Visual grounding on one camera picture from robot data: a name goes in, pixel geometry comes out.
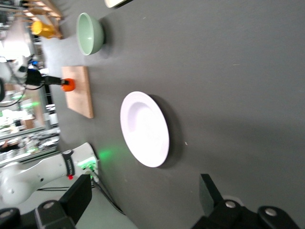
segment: gray tabletop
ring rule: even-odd
[[[53,1],[64,40],[44,40],[50,74],[89,67],[93,119],[67,109],[53,86],[62,150],[84,142],[102,178],[140,229],[190,228],[203,210],[199,175],[253,211],[287,211],[305,226],[305,2],[133,0]],[[101,21],[103,48],[83,56],[76,19]],[[130,153],[120,107],[132,91],[155,99],[169,127],[165,163],[149,168]]]

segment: screw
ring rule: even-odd
[[[54,202],[46,203],[46,204],[43,206],[43,208],[44,208],[44,209],[48,209],[48,208],[52,207],[53,204],[54,204]]]
[[[265,209],[265,213],[269,216],[277,216],[277,213],[275,210],[273,210],[272,208],[266,208]]]
[[[5,217],[7,217],[7,216],[10,216],[12,212],[13,212],[13,210],[3,212],[3,213],[0,215],[0,219],[3,219],[3,218],[5,218]]]
[[[228,208],[235,208],[236,207],[236,204],[233,202],[233,201],[227,201],[225,203],[225,205],[228,207]]]

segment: wooden board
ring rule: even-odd
[[[75,89],[71,92],[66,92],[68,108],[74,110],[77,113],[80,113],[87,118],[93,118],[93,108],[87,67],[62,67],[62,78],[71,78],[75,80]]]

